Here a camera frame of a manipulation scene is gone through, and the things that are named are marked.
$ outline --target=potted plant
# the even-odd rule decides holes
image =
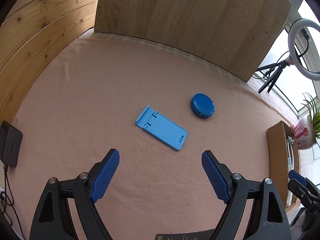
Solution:
[[[310,149],[320,137],[320,106],[309,93],[303,93],[303,95],[305,98],[303,105],[307,107],[309,114],[302,117],[293,127],[299,150]]]

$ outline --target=fabric surface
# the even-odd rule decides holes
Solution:
[[[119,151],[120,164],[96,207],[114,240],[215,228],[225,205],[202,168],[202,152],[209,149],[232,172],[262,181],[269,176],[266,130],[283,119],[244,86],[146,44],[101,35],[74,40],[42,72],[16,115],[23,140],[8,176],[25,235],[47,180],[89,171],[110,148]],[[209,119],[193,114],[196,93],[213,100]],[[188,131],[180,151],[135,125],[146,105]],[[79,239],[86,239],[70,202]]]

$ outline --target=tripod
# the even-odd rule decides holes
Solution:
[[[279,63],[273,63],[270,65],[266,65],[263,67],[259,67],[257,69],[257,71],[262,71],[262,70],[266,70],[266,69],[275,69],[276,67],[277,70],[271,75],[271,77],[268,78],[268,80],[263,84],[263,86],[259,89],[259,94],[270,84],[270,87],[268,88],[268,93],[271,91],[271,89],[273,88],[273,86],[275,85],[276,81],[278,80],[280,74],[282,73],[283,69],[289,66],[289,63],[286,60],[282,60]]]

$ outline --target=blue gripper pad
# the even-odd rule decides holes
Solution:
[[[103,198],[103,195],[105,194],[109,183],[116,172],[119,162],[120,154],[117,150],[114,150],[111,157],[107,160],[93,182],[92,193],[90,195],[93,203],[96,203],[98,199]]]
[[[202,167],[208,176],[217,198],[223,200],[225,204],[228,204],[231,198],[228,193],[228,184],[223,175],[209,157],[207,152],[202,153],[201,161]]]
[[[289,172],[289,179],[296,179],[303,186],[307,186],[307,180],[294,170]]]

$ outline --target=black card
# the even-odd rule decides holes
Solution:
[[[185,233],[185,234],[157,234],[156,240],[209,240],[214,229]]]

